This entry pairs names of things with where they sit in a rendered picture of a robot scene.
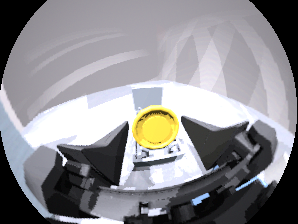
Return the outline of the grey cylinder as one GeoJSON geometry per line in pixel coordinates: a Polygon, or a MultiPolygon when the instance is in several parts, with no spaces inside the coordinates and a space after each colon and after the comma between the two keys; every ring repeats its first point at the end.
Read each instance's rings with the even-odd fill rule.
{"type": "Polygon", "coordinates": [[[289,153],[283,153],[283,155],[281,155],[281,159],[279,159],[277,161],[274,161],[274,163],[271,163],[271,165],[269,165],[269,167],[267,167],[267,169],[265,168],[265,181],[266,184],[269,185],[271,183],[271,180],[277,180],[275,181],[275,183],[279,183],[279,180],[281,180],[281,177],[283,175],[283,172],[285,172],[285,168],[287,165],[287,161],[289,161],[289,153]]]}

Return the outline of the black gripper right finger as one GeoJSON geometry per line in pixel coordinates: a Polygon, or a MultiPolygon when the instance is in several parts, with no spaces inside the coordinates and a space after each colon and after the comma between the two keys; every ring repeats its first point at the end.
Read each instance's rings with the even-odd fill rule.
{"type": "Polygon", "coordinates": [[[237,125],[220,128],[220,125],[208,124],[186,115],[181,115],[181,124],[204,163],[206,171],[217,167],[218,159],[222,157],[222,153],[226,151],[234,137],[249,127],[249,121],[242,123],[239,121],[237,125]]]}

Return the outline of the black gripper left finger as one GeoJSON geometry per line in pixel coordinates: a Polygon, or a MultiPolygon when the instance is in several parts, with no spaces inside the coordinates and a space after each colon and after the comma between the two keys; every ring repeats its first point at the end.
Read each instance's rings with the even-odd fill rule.
{"type": "Polygon", "coordinates": [[[105,180],[114,186],[120,186],[122,163],[126,143],[128,143],[129,121],[122,121],[117,128],[89,145],[59,144],[59,152],[65,159],[84,165],[90,165],[105,180]]]}

